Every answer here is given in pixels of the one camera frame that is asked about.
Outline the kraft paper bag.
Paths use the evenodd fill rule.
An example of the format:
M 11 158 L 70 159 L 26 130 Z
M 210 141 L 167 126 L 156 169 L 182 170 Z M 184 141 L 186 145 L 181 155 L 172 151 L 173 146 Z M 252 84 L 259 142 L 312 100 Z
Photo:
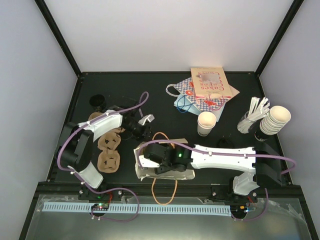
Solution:
M 192 180 L 196 174 L 191 169 L 191 150 L 188 148 L 191 145 L 184 138 L 172 139 L 171 142 L 164 142 L 169 140 L 169 137 L 161 132 L 156 132 L 151 144 L 146 146 L 138 145 L 133 150 L 136 159 L 136 175 L 139 179 L 151 178 L 151 194 L 154 201 L 160 206 L 167 206 L 171 204 L 175 198 L 178 189 L 179 181 Z M 174 189 L 167 202 L 160 202 L 155 193 L 156 181 L 173 180 Z

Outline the pulp cup carrier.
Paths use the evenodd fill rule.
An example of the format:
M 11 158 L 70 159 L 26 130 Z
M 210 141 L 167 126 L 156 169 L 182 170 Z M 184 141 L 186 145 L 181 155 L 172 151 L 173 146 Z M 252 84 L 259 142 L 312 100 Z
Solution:
M 114 128 L 99 138 L 97 147 L 101 153 L 98 156 L 97 168 L 100 172 L 112 174 L 119 169 L 121 157 L 117 147 L 122 141 L 120 133 L 124 131 L 122 127 Z
M 93 124 L 93 123 L 97 123 L 99 121 L 101 121 L 102 119 L 104 119 L 106 116 L 105 113 L 102 113 L 102 112 L 93 112 L 89 118 L 88 118 L 88 122 L 90 124 Z

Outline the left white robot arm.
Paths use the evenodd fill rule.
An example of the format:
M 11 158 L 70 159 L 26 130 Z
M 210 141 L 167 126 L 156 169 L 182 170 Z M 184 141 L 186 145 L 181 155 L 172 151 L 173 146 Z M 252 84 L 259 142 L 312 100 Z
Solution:
M 89 120 L 67 123 L 61 132 L 55 151 L 60 169 L 77 174 L 84 184 L 90 186 L 89 193 L 97 200 L 108 192 L 102 184 L 102 173 L 114 173 L 120 166 L 117 147 L 123 132 L 144 140 L 151 136 L 152 114 L 135 119 L 136 109 L 113 107 L 105 113 L 94 112 Z

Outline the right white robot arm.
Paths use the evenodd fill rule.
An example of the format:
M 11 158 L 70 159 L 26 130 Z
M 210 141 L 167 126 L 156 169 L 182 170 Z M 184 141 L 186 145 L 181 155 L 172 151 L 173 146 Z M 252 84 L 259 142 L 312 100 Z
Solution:
M 231 180 L 228 198 L 240 201 L 259 187 L 282 185 L 280 156 L 258 154 L 254 147 L 211 148 L 196 144 L 189 146 L 174 141 L 153 140 L 137 154 L 137 162 L 144 169 L 153 169 L 157 177 L 166 173 L 174 180 L 195 177 L 197 169 L 225 169 L 240 172 Z

